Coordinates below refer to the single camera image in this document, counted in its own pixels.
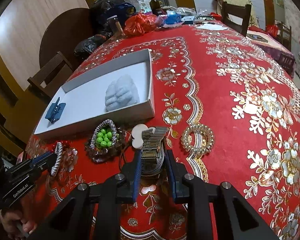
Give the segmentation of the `operator left hand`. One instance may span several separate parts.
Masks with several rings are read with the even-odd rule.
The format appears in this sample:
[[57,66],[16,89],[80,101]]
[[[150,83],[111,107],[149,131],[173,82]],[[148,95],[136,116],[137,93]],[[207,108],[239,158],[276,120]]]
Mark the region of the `operator left hand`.
[[6,212],[0,210],[0,222],[10,239],[23,237],[21,230],[17,227],[19,223],[25,233],[31,234],[37,228],[37,223],[32,219],[32,215],[27,209],[8,210]]

